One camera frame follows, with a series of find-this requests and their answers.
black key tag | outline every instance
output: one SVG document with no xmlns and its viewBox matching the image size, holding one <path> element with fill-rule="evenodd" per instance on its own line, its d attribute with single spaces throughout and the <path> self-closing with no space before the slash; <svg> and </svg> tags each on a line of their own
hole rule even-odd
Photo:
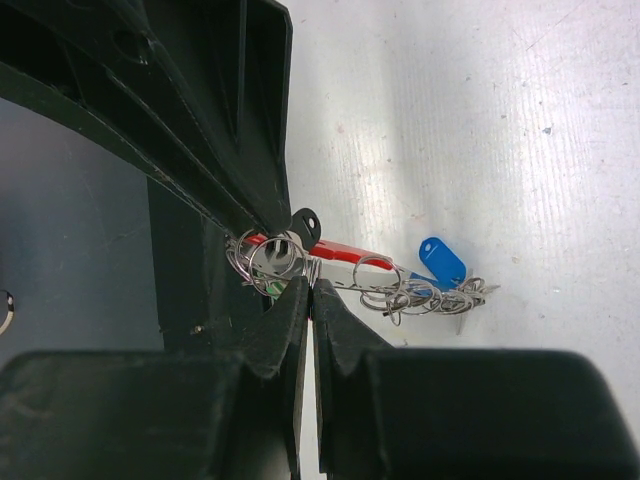
<svg viewBox="0 0 640 480">
<path fill-rule="evenodd" d="M 320 240 L 322 228 L 320 220 L 310 208 L 301 208 L 291 217 L 291 228 L 302 241 L 302 248 L 310 251 Z"/>
</svg>

key ring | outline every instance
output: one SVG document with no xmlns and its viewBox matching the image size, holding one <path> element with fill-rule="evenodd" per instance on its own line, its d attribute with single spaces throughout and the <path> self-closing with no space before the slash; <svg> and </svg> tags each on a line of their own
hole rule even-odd
<svg viewBox="0 0 640 480">
<path fill-rule="evenodd" d="M 304 261 L 306 254 L 305 251 L 302 250 L 302 247 L 300 245 L 298 245 L 296 242 L 293 241 L 293 239 L 291 238 L 280 238 L 280 237 L 273 237 L 273 238 L 268 238 L 266 239 L 264 242 L 262 242 L 260 245 L 258 245 L 256 248 L 253 249 L 253 251 L 251 252 L 251 255 L 249 255 L 249 265 L 247 266 L 247 270 L 249 272 L 249 281 L 251 282 L 251 285 L 253 285 L 253 287 L 258 290 L 261 294 L 267 296 L 267 297 L 271 297 L 274 296 L 273 294 L 270 294 L 269 292 L 267 292 L 266 288 L 262 288 L 261 286 L 259 286 L 258 280 L 255 277 L 255 268 L 253 267 L 253 263 L 256 257 L 256 253 L 258 253 L 258 251 L 260 250 L 260 248 L 265 248 L 267 245 L 269 245 L 270 243 L 274 243 L 274 242 L 278 242 L 278 241 L 282 241 L 282 242 L 286 242 L 290 245 L 292 245 L 294 247 L 294 249 L 300 254 L 300 258 L 303 259 L 303 263 L 302 263 L 302 273 L 301 275 L 303 276 L 307 276 L 307 270 L 308 270 L 308 266 L 307 266 L 307 262 Z M 280 275 L 271 275 L 268 274 L 269 277 L 275 278 L 277 280 L 286 280 L 286 278 L 281 277 Z"/>
<path fill-rule="evenodd" d="M 353 272 L 351 273 L 351 276 L 353 277 L 353 284 L 356 286 L 360 286 L 356 278 L 358 273 L 358 268 L 360 268 L 360 265 L 362 265 L 363 263 L 366 263 L 367 261 L 371 261 L 371 260 L 378 260 L 378 261 L 382 260 L 386 262 L 398 277 L 398 287 L 396 291 L 391 294 L 385 294 L 385 297 L 395 297 L 398 293 L 400 293 L 400 290 L 402 290 L 402 275 L 400 273 L 400 269 L 391 260 L 389 260 L 387 257 L 383 257 L 382 255 L 365 255 L 361 257 L 354 265 Z M 362 292 L 362 295 L 366 296 L 369 300 L 372 300 L 374 302 L 380 299 L 380 297 L 373 297 L 370 293 L 365 291 Z"/>
<path fill-rule="evenodd" d="M 447 302 L 453 305 L 457 303 L 459 306 L 449 310 L 445 308 L 448 305 Z M 471 310 L 473 308 L 473 300 L 460 290 L 450 290 L 443 294 L 443 300 L 438 308 L 438 313 L 441 315 L 458 315 Z"/>
<path fill-rule="evenodd" d="M 7 316 L 5 317 L 4 322 L 2 322 L 2 325 L 0 325 L 0 335 L 2 335 L 7 331 L 7 328 L 9 328 L 9 325 L 11 325 L 11 322 L 13 321 L 13 317 L 15 317 L 16 306 L 14 304 L 13 295 L 11 295 L 7 290 L 0 290 L 0 292 L 7 294 Z"/>
</svg>

white surface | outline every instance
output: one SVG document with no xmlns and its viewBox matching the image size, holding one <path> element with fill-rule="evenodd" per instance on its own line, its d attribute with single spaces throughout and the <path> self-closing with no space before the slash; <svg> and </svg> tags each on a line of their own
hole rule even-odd
<svg viewBox="0 0 640 480">
<path fill-rule="evenodd" d="M 441 236 L 502 285 L 461 337 L 444 319 L 395 328 L 353 310 L 398 345 L 581 352 L 640 438 L 640 3 L 285 4 L 293 207 L 407 267 Z"/>
</svg>

gray surface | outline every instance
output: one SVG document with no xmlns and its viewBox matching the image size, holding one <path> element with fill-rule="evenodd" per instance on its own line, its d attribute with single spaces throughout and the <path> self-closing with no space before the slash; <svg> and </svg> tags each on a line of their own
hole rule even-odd
<svg viewBox="0 0 640 480">
<path fill-rule="evenodd" d="M 0 100 L 0 365 L 35 349 L 161 349 L 145 177 Z"/>
<path fill-rule="evenodd" d="M 283 1 L 293 210 L 410 268 L 441 236 L 502 285 L 461 337 L 352 310 L 400 346 L 580 352 L 640 439 L 640 2 Z"/>
</svg>

plastic tag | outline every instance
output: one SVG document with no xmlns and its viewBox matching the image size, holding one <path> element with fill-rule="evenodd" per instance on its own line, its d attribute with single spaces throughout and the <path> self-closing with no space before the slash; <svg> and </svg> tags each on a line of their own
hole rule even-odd
<svg viewBox="0 0 640 480">
<path fill-rule="evenodd" d="M 411 280 L 414 280 L 414 279 L 426 280 L 427 282 L 429 282 L 431 285 L 436 287 L 441 292 L 446 292 L 447 290 L 451 290 L 452 288 L 455 288 L 455 285 L 452 287 L 449 284 L 441 283 L 441 282 L 439 282 L 437 280 L 434 280 L 433 278 L 423 277 L 422 275 L 419 275 L 419 274 L 417 274 L 415 272 L 411 272 L 411 275 L 409 276 L 409 278 Z M 416 290 L 415 293 L 417 293 L 418 295 L 422 295 L 423 297 L 427 297 L 427 296 L 431 295 L 431 290 L 428 290 L 428 289 L 425 288 L 424 290 Z"/>
<path fill-rule="evenodd" d="M 456 288 L 467 277 L 467 267 L 462 260 L 439 238 L 431 237 L 422 242 L 418 256 L 438 282 L 447 286 L 443 290 Z"/>
</svg>

